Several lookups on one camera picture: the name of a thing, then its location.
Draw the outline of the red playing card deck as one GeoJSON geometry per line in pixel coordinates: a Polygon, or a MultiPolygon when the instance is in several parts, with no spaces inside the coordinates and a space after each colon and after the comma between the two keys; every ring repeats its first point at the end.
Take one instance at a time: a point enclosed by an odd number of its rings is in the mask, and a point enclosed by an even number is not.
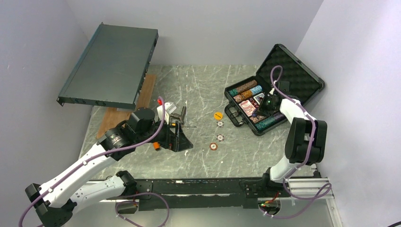
{"type": "Polygon", "coordinates": [[[256,110],[258,109],[259,104],[256,101],[245,100],[239,105],[248,117],[255,117],[257,115],[256,110]]]}

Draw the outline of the orange white poker chip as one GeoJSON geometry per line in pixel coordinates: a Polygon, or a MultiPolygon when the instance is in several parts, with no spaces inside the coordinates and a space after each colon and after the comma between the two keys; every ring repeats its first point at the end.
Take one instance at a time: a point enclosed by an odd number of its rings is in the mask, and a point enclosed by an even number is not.
{"type": "Polygon", "coordinates": [[[218,149],[218,145],[217,145],[217,143],[210,143],[210,146],[209,146],[209,148],[210,148],[210,150],[217,150],[218,149]]]}

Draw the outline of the white blue poker chip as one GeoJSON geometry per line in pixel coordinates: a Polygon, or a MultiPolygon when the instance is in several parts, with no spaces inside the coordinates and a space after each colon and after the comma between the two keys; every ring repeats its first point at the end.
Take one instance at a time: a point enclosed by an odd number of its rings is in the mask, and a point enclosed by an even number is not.
{"type": "Polygon", "coordinates": [[[217,138],[218,141],[224,141],[225,140],[225,137],[222,134],[217,135],[216,138],[217,138]]]}

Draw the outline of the yellow dealer button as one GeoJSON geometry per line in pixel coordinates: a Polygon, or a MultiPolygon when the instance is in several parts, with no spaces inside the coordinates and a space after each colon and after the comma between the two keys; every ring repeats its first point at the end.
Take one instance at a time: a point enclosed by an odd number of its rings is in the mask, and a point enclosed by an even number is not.
{"type": "Polygon", "coordinates": [[[217,120],[217,121],[222,120],[222,119],[223,119],[223,116],[224,116],[224,115],[223,115],[221,112],[215,112],[215,113],[213,114],[214,119],[217,120]]]}

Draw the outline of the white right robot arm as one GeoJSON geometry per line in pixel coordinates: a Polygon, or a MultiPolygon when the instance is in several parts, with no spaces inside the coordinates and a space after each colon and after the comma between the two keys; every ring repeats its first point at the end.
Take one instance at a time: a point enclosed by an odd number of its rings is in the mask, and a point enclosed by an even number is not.
{"type": "Polygon", "coordinates": [[[261,192],[272,196],[279,190],[279,184],[305,165],[320,162],[324,156],[324,141],[327,123],[312,117],[301,102],[282,92],[281,83],[272,83],[273,88],[266,94],[256,110],[257,115],[273,116],[282,113],[291,124],[285,143],[284,156],[268,170],[269,178],[261,182],[261,192]]]}

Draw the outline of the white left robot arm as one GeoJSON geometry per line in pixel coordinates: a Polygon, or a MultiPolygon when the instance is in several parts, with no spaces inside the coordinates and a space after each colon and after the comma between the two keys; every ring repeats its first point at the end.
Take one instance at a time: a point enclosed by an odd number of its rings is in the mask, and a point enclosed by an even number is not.
{"type": "Polygon", "coordinates": [[[98,201],[122,196],[131,198],[137,192],[137,182],[128,171],[119,171],[111,178],[87,185],[98,172],[120,161],[141,145],[158,143],[173,152],[193,148],[182,125],[171,125],[161,111],[140,108],[127,120],[109,129],[77,162],[43,184],[33,183],[25,192],[42,226],[61,227],[81,209],[98,201]]]}

